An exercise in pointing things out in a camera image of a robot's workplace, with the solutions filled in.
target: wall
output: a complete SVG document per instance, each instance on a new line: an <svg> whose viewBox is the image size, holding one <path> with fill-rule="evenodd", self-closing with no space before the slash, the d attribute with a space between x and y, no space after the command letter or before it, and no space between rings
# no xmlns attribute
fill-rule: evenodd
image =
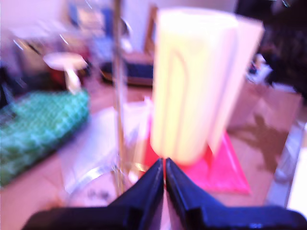
<svg viewBox="0 0 307 230"><path fill-rule="evenodd" d="M68 0L1 0L1 30L37 23L38 20L68 21ZM124 18L132 27L132 46L142 50L151 3L159 8L172 6L206 7L232 12L236 0L124 0Z"/></svg>
<svg viewBox="0 0 307 230"><path fill-rule="evenodd" d="M142 50L147 29L151 3L159 9L173 6L191 6L233 12L236 0L125 0L124 18L132 27L131 43L134 49Z"/></svg>
<svg viewBox="0 0 307 230"><path fill-rule="evenodd" d="M66 11L66 0L1 0L1 29L38 20L67 20Z"/></svg>

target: white cylindrical object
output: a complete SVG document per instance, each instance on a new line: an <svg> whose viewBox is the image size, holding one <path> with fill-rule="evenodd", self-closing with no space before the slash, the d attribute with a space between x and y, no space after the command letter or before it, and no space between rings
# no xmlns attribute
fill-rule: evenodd
<svg viewBox="0 0 307 230"><path fill-rule="evenodd" d="M219 11L158 13L151 146L160 157L199 159L236 50L237 21Z"/></svg>
<svg viewBox="0 0 307 230"><path fill-rule="evenodd" d="M237 17L237 21L238 43L236 52L232 56L233 62L231 71L228 73L227 85L223 90L222 99L208 137L208 144L213 154L216 154L220 148L221 137L226 131L226 126L241 92L247 68L264 31L260 21L244 17Z"/></svg>

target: vertical rod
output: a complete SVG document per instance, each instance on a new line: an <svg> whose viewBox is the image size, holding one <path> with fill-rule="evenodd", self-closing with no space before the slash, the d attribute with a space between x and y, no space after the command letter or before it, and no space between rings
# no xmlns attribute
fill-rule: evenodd
<svg viewBox="0 0 307 230"><path fill-rule="evenodd" d="M121 49L121 4L122 0L114 1L114 20L113 20L113 36L114 36L114 55L113 55L113 77L115 78L116 87L116 109L117 109L117 122L118 122L118 193L123 194L123 173L125 162L125 149L124 149L124 129L123 129L123 86L124 86L124 70L122 61Z"/></svg>

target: green blanket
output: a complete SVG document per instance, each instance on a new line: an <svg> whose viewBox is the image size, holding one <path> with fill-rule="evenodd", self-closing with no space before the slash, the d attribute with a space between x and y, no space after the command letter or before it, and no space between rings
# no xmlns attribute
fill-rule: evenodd
<svg viewBox="0 0 307 230"><path fill-rule="evenodd" d="M0 185L59 147L89 115L86 91L32 92L0 110L16 117L0 126Z"/></svg>

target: red cloth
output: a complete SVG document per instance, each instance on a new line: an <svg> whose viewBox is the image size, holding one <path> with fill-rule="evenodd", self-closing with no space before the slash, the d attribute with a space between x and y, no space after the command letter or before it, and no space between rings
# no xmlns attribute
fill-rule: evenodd
<svg viewBox="0 0 307 230"><path fill-rule="evenodd" d="M152 166L159 158L147 141L144 164ZM249 194L250 187L228 135L225 133L219 152L213 157L206 148L204 157L191 166L178 166L199 187L212 192Z"/></svg>

